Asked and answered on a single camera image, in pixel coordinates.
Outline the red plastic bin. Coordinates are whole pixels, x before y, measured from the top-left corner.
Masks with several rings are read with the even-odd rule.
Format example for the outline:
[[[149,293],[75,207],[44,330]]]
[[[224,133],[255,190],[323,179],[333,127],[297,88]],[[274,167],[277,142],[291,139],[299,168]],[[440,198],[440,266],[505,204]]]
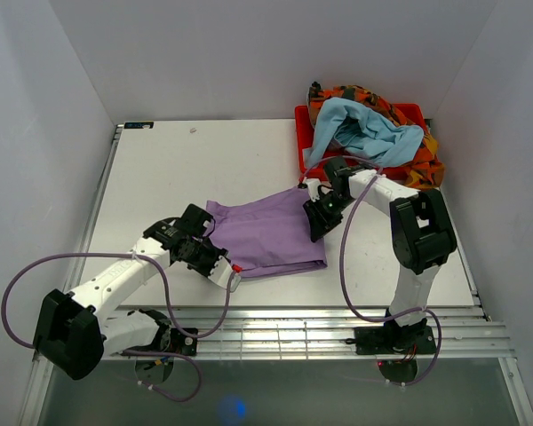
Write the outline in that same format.
[[[421,109],[414,103],[394,103],[407,119],[413,121],[423,130],[428,130],[426,120],[422,115]],[[309,155],[310,148],[313,145],[314,127],[310,123],[307,106],[296,106],[294,110],[295,127],[297,135],[298,148],[298,167],[300,174],[306,172],[306,158]],[[384,174],[388,178],[396,181],[404,181],[405,174],[401,168],[385,168]]]

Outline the aluminium rail frame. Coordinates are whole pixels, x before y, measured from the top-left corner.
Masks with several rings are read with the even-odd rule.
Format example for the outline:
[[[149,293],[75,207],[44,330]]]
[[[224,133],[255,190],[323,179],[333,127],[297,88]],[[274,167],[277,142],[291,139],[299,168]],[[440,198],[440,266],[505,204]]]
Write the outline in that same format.
[[[265,191],[296,183],[295,137],[290,120],[157,122],[151,130],[118,125],[80,248],[107,249],[114,242],[108,228],[127,187],[135,202],[147,204],[140,220],[160,212],[154,196],[139,190],[150,165],[165,171],[154,188],[171,192],[168,207],[183,200],[173,180],[199,159],[204,166],[195,180],[197,197],[204,200],[206,184],[219,182],[218,197],[242,202],[261,175]],[[185,152],[185,162],[169,153],[153,158],[152,151],[168,142]],[[243,192],[235,193],[239,173],[246,178]],[[431,303],[442,324],[442,351],[425,380],[406,389],[378,373],[374,356],[359,355],[346,343],[365,320],[347,309],[332,264],[317,274],[258,280],[241,290],[224,325],[198,346],[204,383],[194,400],[149,397],[136,385],[127,358],[105,358],[81,381],[38,359],[20,423],[169,424],[190,418],[225,424],[240,408],[251,425],[533,425],[511,337],[483,310],[462,249],[442,267]]]

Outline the black label sticker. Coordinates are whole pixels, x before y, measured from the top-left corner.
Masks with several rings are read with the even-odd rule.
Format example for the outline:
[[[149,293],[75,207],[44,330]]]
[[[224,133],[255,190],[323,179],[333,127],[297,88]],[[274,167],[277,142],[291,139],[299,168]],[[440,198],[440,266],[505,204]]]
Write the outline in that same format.
[[[123,127],[126,130],[145,130],[154,127],[153,122],[126,122]]]

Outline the purple trousers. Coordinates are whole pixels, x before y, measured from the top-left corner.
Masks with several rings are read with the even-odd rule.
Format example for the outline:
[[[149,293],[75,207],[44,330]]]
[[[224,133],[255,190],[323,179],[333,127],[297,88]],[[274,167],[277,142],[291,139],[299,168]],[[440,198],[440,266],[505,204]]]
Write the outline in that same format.
[[[303,204],[306,189],[291,189],[239,206],[206,203],[215,219],[212,243],[226,249],[244,279],[311,272],[327,267],[324,242],[311,241]]]

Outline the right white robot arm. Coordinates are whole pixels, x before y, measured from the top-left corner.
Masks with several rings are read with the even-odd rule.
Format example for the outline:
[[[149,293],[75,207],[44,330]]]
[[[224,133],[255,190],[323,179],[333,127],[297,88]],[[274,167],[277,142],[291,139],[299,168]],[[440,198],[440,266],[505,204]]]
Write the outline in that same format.
[[[362,202],[390,220],[392,248],[399,263],[393,301],[381,319],[366,319],[347,343],[359,355],[380,353],[433,354],[440,344],[440,331],[427,321],[428,298],[434,279],[457,248],[449,213],[437,189],[418,190],[400,185],[367,162],[349,165],[342,156],[326,160],[323,172],[329,183],[303,177],[300,187],[309,199],[303,205],[310,237],[317,242],[343,225],[350,231],[354,214]]]

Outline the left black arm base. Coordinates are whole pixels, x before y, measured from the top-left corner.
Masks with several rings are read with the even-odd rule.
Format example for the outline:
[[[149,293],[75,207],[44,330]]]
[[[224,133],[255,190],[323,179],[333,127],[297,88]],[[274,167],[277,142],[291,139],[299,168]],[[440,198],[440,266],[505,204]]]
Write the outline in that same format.
[[[185,356],[195,356],[198,344],[198,329],[189,328],[188,333],[195,335],[190,337],[182,334],[175,328],[170,328],[163,333],[160,349],[166,352],[180,353]]]

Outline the light blue trousers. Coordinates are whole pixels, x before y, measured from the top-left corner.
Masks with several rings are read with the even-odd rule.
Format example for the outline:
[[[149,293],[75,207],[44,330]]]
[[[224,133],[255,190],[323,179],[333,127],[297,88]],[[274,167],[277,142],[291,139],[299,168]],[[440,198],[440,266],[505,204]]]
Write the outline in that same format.
[[[305,164],[314,166],[334,145],[378,166],[398,167],[414,159],[423,137],[424,130],[417,125],[396,126],[359,102],[331,98],[322,103],[316,118]]]

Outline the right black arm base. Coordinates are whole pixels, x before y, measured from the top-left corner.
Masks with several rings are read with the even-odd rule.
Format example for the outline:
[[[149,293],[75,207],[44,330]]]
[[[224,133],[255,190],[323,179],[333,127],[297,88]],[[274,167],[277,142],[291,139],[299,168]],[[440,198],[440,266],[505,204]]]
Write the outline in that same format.
[[[354,336],[345,340],[355,346],[357,355],[416,354],[432,355],[437,346],[433,330],[429,326],[416,332],[394,332],[385,327],[356,327]]]

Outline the orange camouflage trousers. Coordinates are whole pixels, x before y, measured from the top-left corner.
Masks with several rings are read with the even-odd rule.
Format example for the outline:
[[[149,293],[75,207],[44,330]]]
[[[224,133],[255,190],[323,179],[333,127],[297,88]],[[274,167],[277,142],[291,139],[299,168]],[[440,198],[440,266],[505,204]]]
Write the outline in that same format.
[[[306,104],[310,123],[313,127],[322,108],[322,103],[331,98],[342,98],[359,102],[382,114],[396,126],[416,125],[413,121],[407,119],[394,104],[389,103],[384,98],[362,86],[342,85],[336,86],[331,90],[325,90],[319,83],[314,82],[309,88]],[[445,171],[444,164],[437,157],[438,150],[438,142],[432,137],[429,130],[424,130],[424,137],[414,159],[402,166],[386,168],[401,168],[405,174],[405,180],[401,182],[405,186],[417,189],[438,187],[442,184]],[[332,145],[322,158],[328,155],[335,155],[338,152],[348,154],[345,150]],[[320,171],[322,165],[318,162],[310,168],[313,171]]]

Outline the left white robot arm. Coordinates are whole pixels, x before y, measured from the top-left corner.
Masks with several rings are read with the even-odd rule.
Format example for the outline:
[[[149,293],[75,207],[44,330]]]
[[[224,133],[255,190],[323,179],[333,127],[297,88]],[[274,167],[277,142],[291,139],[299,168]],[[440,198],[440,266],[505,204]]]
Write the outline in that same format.
[[[186,340],[199,336],[194,328],[178,328],[155,310],[138,309],[122,317],[121,303],[154,276],[183,263],[187,269],[231,294],[240,282],[227,250],[213,245],[207,231],[212,214],[194,204],[178,218],[149,226],[125,256],[67,293],[53,290],[43,300],[33,339],[35,349],[70,378],[87,376],[107,355],[128,350],[188,355]]]

